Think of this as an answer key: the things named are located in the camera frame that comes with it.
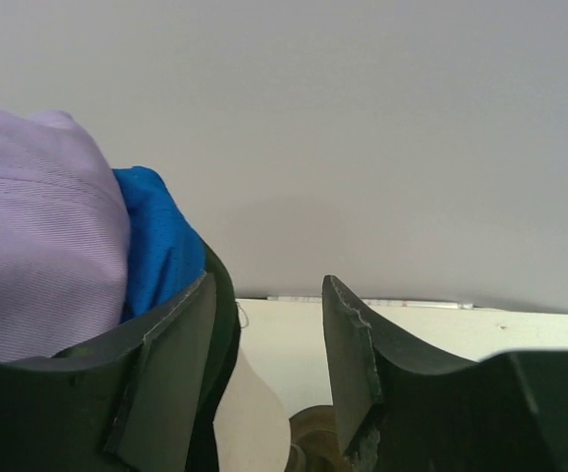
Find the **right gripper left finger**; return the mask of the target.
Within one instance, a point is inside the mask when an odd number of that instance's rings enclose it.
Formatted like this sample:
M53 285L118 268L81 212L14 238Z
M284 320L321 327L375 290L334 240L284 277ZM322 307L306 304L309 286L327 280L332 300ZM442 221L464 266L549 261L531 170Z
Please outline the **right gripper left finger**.
M0 363L0 471L181 471L215 318L203 276L52 358Z

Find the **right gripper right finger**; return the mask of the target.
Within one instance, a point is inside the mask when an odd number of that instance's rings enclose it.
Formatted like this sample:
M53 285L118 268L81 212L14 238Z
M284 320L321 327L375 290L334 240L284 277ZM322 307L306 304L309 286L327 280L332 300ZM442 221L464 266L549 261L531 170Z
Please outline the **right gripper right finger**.
M322 282L337 439L357 471L568 471L568 350L474 362Z

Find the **black cap gold logo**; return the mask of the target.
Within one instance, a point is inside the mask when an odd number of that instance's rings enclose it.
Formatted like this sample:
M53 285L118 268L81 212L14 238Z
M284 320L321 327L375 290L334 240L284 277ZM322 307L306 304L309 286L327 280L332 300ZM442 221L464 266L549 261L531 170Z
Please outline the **black cap gold logo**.
M185 470L215 472L219 459L214 434L214 418L236 367L240 345L240 320L230 274L214 251L205 247L205 271L215 281L215 317L203 372Z

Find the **blue perforated cap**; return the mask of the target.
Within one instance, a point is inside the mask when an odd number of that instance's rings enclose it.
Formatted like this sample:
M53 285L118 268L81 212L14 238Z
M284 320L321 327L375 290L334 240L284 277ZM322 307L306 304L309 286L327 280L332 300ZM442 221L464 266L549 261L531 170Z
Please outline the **blue perforated cap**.
M199 279L204 243L165 182L142 166L115 169L130 221L130 248L121 323L162 305Z

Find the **lavender LA baseball cap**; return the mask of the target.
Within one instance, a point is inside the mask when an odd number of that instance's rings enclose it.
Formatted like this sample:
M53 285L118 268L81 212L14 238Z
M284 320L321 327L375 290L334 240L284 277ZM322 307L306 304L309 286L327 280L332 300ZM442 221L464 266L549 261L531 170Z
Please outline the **lavender LA baseball cap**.
M118 183L88 132L64 112L0 110L0 362L115 327L129 239Z

